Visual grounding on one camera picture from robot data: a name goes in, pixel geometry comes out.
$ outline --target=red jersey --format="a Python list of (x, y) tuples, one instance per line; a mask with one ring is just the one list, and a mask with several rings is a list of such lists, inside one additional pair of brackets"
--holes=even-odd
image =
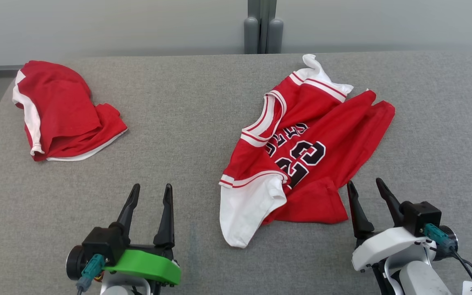
[(336, 84), (312, 54), (310, 68), (264, 95), (260, 118), (242, 130), (220, 180), (220, 224), (227, 243), (244, 248), (273, 220), (347, 220), (338, 188), (372, 155), (395, 108), (367, 90)]

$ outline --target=gray fabric surface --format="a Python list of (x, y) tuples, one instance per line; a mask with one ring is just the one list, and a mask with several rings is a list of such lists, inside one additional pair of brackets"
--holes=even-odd
[[(472, 262), (472, 54), (319, 54), (329, 76), (369, 88), (397, 114), (373, 157), (354, 177), (377, 229), (392, 226), (379, 198), (382, 177), (399, 200), (428, 200), (458, 234)], [(65, 63), (95, 103), (108, 102), (129, 131), (82, 162), (36, 163), (28, 155), (23, 111), (0, 104), (0, 294), (75, 294), (65, 259), (94, 226), (116, 219), (134, 183), (142, 186), (133, 243), (156, 233), (165, 183), (174, 186), (182, 284), (162, 294), (379, 294), (372, 273), (350, 262), (350, 221), (274, 222), (245, 250), (229, 247), (218, 222), (218, 180), (262, 95), (301, 54), (94, 58)], [(340, 190), (347, 203), (347, 193)], [(434, 267), (455, 294), (469, 280), (457, 261)], [(97, 294), (97, 286), (90, 294)]]

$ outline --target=jersey armhole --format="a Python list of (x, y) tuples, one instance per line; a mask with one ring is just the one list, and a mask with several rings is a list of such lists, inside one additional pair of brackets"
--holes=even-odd
[(263, 110), (258, 120), (241, 131), (241, 138), (257, 148), (272, 138), (287, 108), (285, 99), (277, 90), (266, 93), (263, 99)]

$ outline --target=green plastic part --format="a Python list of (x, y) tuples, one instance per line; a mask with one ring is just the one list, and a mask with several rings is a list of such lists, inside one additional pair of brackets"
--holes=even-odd
[(141, 250), (125, 250), (115, 266), (103, 269), (173, 285), (178, 285), (182, 276), (182, 270), (169, 259)]

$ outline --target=white side stripe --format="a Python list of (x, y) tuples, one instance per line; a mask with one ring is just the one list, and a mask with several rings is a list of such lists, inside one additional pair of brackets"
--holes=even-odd
[(12, 90), (12, 102), (14, 104), (21, 103), (23, 105), (23, 111), (25, 114), (25, 125), (27, 126), (28, 133), (30, 133), (30, 138), (32, 139), (32, 148), (30, 150), (30, 155), (34, 155), (35, 152), (44, 154), (45, 152), (41, 149), (41, 119), (39, 119), (39, 113), (36, 109), (36, 106), (30, 99), (30, 97), (21, 94), (19, 92), (19, 86), (17, 85), (25, 77), (23, 72), (18, 71), (16, 76), (16, 85)]
[(75, 162), (75, 161), (81, 161), (81, 160), (84, 160), (84, 159), (87, 159), (93, 155), (95, 155), (97, 152), (101, 151), (102, 149), (104, 149), (107, 145), (111, 144), (114, 140), (116, 140), (116, 138), (120, 137), (123, 133), (125, 133), (126, 131), (128, 130), (125, 129), (123, 132), (121, 132), (120, 134), (114, 136), (113, 138), (111, 138), (109, 141), (105, 142), (104, 144), (96, 147), (95, 149), (93, 149), (92, 151), (88, 151), (86, 153), (83, 153), (81, 155), (77, 155), (77, 156), (74, 156), (74, 157), (48, 157), (47, 158), (47, 161), (60, 161), (60, 162)]

